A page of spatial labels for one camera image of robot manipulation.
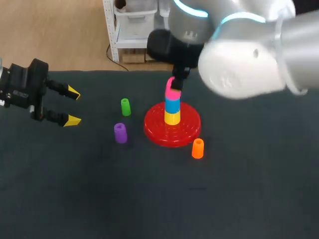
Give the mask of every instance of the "wooden floor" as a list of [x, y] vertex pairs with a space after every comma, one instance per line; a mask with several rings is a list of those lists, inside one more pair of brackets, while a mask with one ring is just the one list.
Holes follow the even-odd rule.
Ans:
[[[107, 59], [108, 45], [102, 0], [0, 0], [5, 67], [26, 67], [38, 58], [52, 71], [123, 70]], [[160, 63], [125, 66], [130, 71], [171, 70]]]

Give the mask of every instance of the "table surface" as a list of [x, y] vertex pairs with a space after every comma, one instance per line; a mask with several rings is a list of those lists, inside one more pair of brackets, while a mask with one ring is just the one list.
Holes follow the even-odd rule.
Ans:
[[[143, 133], [169, 73], [50, 75], [82, 96], [49, 93], [46, 106], [83, 121], [60, 128], [0, 109], [0, 238], [319, 238], [319, 92], [232, 101], [192, 73], [182, 100], [200, 113], [205, 141], [194, 160], [191, 146], [159, 147]], [[114, 142], [118, 122], [125, 145]]]

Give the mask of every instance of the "white shelf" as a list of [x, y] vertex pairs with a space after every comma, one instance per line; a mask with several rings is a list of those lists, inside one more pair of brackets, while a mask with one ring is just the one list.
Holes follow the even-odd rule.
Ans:
[[[118, 25], [115, 29], [114, 19], [114, 0], [103, 0], [105, 20], [109, 34], [112, 58], [119, 62], [118, 49], [126, 48], [147, 48], [148, 40], [145, 39], [124, 39], [121, 37], [121, 26]], [[155, 29], [164, 28], [163, 18], [159, 13], [155, 14]]]
[[120, 24], [116, 28], [117, 41], [115, 43], [116, 48], [126, 49], [126, 48], [147, 48], [148, 39], [123, 39], [121, 37], [122, 31]]
[[[159, 29], [159, 28], [164, 28], [164, 21], [163, 18], [159, 15], [155, 15], [155, 20], [154, 20], [154, 29]], [[148, 45], [148, 39], [143, 38], [143, 39], [123, 39], [121, 37], [122, 31], [121, 31], [121, 25], [118, 23], [118, 26], [116, 27], [115, 30], [115, 35], [116, 35], [116, 43], [115, 46], [118, 49], [127, 49], [127, 48], [147, 48]]]

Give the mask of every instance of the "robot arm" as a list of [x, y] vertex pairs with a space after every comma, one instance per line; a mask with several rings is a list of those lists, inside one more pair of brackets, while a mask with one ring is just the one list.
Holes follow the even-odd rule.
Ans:
[[[292, 0], [172, 0], [169, 27], [170, 38], [184, 44], [183, 58], [192, 56], [185, 67], [198, 63], [212, 91], [244, 99], [285, 88], [303, 95], [319, 87], [318, 19], [319, 12], [296, 17]], [[194, 54], [194, 46], [201, 51]]]

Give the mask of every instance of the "green cylinder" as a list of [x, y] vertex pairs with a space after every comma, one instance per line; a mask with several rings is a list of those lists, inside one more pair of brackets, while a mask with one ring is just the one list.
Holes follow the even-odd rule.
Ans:
[[122, 99], [121, 106], [122, 106], [123, 116], [130, 116], [131, 115], [131, 106], [130, 106], [129, 99]]

